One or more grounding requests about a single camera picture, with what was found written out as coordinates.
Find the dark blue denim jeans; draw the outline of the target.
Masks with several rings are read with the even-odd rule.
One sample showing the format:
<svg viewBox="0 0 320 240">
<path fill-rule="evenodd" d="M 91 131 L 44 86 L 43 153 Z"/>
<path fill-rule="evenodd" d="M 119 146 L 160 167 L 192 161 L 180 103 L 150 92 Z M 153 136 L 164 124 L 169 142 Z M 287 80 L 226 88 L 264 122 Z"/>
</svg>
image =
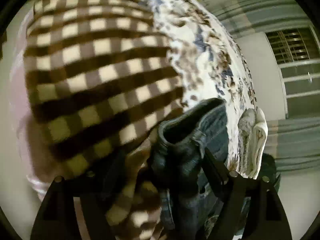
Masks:
<svg viewBox="0 0 320 240">
<path fill-rule="evenodd" d="M 204 100 L 157 129 L 148 169 L 161 195 L 161 222 L 168 239 L 206 239 L 223 203 L 202 169 L 212 159 L 228 157 L 227 113 L 224 100 Z"/>
</svg>

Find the pink mattress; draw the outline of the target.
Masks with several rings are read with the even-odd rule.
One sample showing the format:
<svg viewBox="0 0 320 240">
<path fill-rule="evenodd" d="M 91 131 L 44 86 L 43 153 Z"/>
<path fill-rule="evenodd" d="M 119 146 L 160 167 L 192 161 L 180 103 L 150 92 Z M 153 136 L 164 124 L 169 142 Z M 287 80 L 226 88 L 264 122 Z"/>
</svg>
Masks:
<svg viewBox="0 0 320 240">
<path fill-rule="evenodd" d="M 52 178 L 46 170 L 48 157 L 39 138 L 40 130 L 31 113 L 31 107 L 25 86 L 23 54 L 26 31 L 33 19 L 33 9 L 29 9 L 19 25 L 10 71 L 10 110 L 13 119 L 13 131 L 16 135 L 17 149 L 26 169 L 26 177 L 32 189 L 43 200 Z"/>
</svg>

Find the right green curtain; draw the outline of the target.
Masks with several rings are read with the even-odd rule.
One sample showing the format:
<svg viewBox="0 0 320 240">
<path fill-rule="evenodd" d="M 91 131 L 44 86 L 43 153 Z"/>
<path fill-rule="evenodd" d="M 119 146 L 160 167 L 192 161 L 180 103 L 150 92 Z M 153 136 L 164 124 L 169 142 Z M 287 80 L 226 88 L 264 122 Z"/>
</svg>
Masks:
<svg viewBox="0 0 320 240">
<path fill-rule="evenodd" d="M 274 157 L 278 172 L 319 168 L 319 117 L 268 121 L 264 153 Z"/>
</svg>

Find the green curtain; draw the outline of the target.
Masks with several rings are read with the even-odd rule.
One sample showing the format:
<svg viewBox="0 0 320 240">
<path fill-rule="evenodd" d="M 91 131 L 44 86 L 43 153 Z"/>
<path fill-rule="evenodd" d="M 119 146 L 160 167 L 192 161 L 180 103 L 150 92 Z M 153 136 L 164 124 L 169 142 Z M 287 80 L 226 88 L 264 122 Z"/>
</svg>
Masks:
<svg viewBox="0 0 320 240">
<path fill-rule="evenodd" d="M 264 153 L 274 157 L 278 172 L 319 168 L 319 117 L 268 121 Z"/>
<path fill-rule="evenodd" d="M 295 0 L 200 0 L 233 39 L 295 28 L 315 27 Z"/>
</svg>

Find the folded white pants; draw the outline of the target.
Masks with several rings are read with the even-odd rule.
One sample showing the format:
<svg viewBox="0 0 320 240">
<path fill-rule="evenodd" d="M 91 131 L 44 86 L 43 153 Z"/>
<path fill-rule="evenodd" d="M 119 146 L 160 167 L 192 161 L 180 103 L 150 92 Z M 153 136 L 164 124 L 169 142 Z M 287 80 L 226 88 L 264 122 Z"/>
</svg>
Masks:
<svg viewBox="0 0 320 240">
<path fill-rule="evenodd" d="M 257 107 L 248 155 L 248 178 L 257 179 L 261 168 L 263 151 L 268 136 L 268 126 L 263 110 Z"/>
</svg>

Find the folded grey pants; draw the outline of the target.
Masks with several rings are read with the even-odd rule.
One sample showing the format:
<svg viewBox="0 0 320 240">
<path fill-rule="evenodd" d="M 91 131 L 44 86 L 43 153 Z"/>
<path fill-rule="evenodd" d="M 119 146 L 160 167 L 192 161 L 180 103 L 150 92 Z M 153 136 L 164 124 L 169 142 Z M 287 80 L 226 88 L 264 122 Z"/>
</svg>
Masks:
<svg viewBox="0 0 320 240">
<path fill-rule="evenodd" d="M 238 154 L 239 154 L 239 168 L 238 171 L 244 177 L 248 178 L 251 172 L 250 169 L 250 143 L 253 135 L 253 127 L 255 125 L 256 112 L 249 108 L 244 111 L 238 122 Z"/>
</svg>

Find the window with metal grille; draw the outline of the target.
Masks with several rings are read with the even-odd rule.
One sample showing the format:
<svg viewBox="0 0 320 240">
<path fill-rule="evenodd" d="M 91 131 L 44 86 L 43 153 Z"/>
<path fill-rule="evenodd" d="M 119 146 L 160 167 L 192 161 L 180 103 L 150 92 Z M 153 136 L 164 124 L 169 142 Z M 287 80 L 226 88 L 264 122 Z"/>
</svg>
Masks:
<svg viewBox="0 0 320 240">
<path fill-rule="evenodd" d="M 280 72 L 287 118 L 319 116 L 319 33 L 313 26 L 266 33 Z"/>
</svg>

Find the left green curtain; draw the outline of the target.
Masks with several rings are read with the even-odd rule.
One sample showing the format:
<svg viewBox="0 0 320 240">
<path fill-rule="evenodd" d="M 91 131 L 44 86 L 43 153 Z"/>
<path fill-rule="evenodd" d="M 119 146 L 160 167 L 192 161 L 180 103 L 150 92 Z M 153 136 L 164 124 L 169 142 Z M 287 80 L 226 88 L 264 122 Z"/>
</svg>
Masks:
<svg viewBox="0 0 320 240">
<path fill-rule="evenodd" d="M 200 0 L 233 39 L 295 28 L 315 27 L 295 0 Z"/>
</svg>

